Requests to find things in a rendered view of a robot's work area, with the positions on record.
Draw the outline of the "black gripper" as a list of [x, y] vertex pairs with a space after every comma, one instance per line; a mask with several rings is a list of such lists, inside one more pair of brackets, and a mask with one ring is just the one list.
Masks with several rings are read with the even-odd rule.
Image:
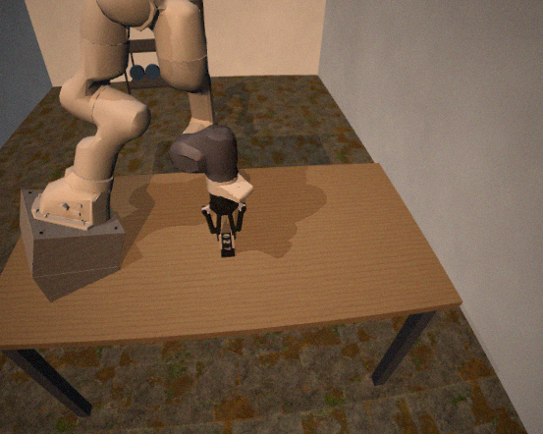
[[[232, 204], [233, 203], [233, 204]], [[205, 216], [210, 233], [217, 234], [217, 241], [219, 241], [220, 249], [222, 249], [222, 238], [221, 238], [221, 219], [223, 215], [228, 215], [230, 227], [231, 227], [231, 236], [232, 236], [232, 248], [235, 248], [236, 232], [242, 230], [242, 223], [244, 218], [244, 213], [246, 211], [245, 202], [236, 203], [231, 199], [225, 198], [223, 196], [217, 196], [210, 193], [210, 205], [202, 206], [202, 214]], [[232, 205], [231, 205], [232, 204]], [[215, 206], [217, 205], [217, 206]], [[230, 205], [230, 206], [228, 206]], [[239, 208], [238, 221], [237, 225], [234, 224], [233, 212]], [[210, 209], [217, 214], [217, 229], [214, 227], [212, 218], [210, 215]], [[232, 215], [231, 215], [232, 214]], [[240, 217], [240, 218], [239, 218]], [[233, 225], [234, 224], [234, 225]]]

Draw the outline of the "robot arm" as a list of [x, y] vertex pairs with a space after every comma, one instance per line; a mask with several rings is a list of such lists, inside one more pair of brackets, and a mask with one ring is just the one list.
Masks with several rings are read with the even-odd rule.
[[153, 31], [161, 78], [188, 92], [191, 119], [169, 148], [173, 165], [187, 173], [205, 173], [211, 194], [236, 203], [253, 192], [237, 168], [234, 133], [215, 117], [198, 7], [187, 0], [83, 0], [80, 67], [62, 85], [59, 97], [64, 109], [95, 124], [97, 133], [78, 143], [74, 166], [66, 169], [65, 177], [35, 198], [34, 219], [86, 231], [110, 219], [118, 154], [146, 132], [151, 120], [146, 104], [110, 85], [129, 65], [130, 27]]

